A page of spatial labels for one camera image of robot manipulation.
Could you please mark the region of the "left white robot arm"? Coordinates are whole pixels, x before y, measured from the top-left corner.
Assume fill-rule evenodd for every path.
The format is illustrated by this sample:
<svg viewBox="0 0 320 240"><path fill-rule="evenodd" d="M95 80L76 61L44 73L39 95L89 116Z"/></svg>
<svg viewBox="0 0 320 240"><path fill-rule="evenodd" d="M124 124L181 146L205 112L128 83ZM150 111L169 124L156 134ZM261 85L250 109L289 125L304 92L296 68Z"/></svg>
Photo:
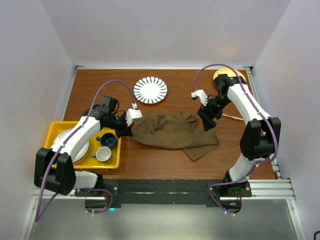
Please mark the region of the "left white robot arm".
<svg viewBox="0 0 320 240"><path fill-rule="evenodd" d="M90 171L76 171L73 161L89 140L103 128L115 131L117 137L131 135L134 114L140 115L136 102L121 116L114 114L118 100L103 96L99 104L92 105L76 126L50 148L40 148L35 157L34 185L42 191L68 195L72 190L86 189L99 196L104 184Z"/></svg>

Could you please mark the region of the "brown cloth napkin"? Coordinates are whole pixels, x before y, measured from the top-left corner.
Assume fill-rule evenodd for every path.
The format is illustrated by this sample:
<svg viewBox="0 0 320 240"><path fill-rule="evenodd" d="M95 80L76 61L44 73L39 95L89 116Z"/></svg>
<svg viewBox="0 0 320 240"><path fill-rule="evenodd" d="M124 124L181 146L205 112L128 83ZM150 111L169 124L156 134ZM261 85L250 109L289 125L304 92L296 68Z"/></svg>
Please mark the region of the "brown cloth napkin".
<svg viewBox="0 0 320 240"><path fill-rule="evenodd" d="M134 127L131 139L156 148L182 149L195 162L219 146L216 130L204 131L197 123L198 118L190 112L150 113Z"/></svg>

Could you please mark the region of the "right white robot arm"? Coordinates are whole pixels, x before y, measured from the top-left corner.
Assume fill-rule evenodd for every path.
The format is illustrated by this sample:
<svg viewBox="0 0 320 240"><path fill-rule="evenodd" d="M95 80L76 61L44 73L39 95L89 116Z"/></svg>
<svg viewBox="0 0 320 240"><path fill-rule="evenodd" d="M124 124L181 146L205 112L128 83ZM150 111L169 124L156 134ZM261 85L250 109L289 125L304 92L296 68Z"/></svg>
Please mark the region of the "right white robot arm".
<svg viewBox="0 0 320 240"><path fill-rule="evenodd" d="M238 71L232 73L226 69L218 70L213 76L217 95L210 97L204 90L193 89L191 97L199 100L201 106L197 112L205 131L216 126L223 109L233 103L242 116L245 129L240 139L241 154L225 174L222 183L212 185L212 189L221 196L235 196L246 187L247 181L259 164L272 161L278 152L281 121L271 117L254 99L246 80Z"/></svg>

